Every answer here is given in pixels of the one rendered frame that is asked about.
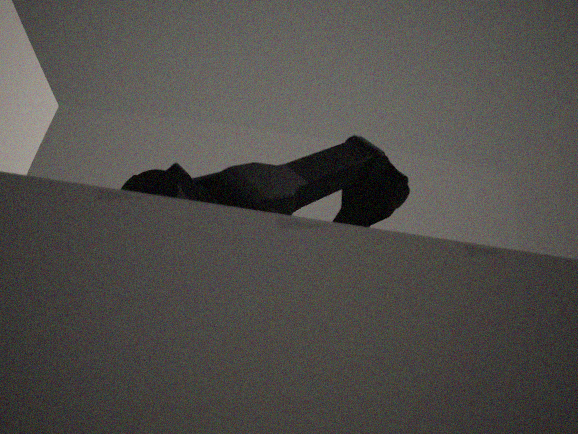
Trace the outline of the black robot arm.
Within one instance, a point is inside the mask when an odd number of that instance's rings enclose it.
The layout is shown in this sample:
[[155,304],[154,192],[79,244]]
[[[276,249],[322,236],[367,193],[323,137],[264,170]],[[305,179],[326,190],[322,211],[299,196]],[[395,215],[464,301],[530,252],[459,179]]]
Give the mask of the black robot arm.
[[285,164],[250,162],[197,178],[174,163],[134,175],[121,189],[291,216],[342,189],[333,222],[370,227],[404,203],[408,182],[384,151],[356,135]]

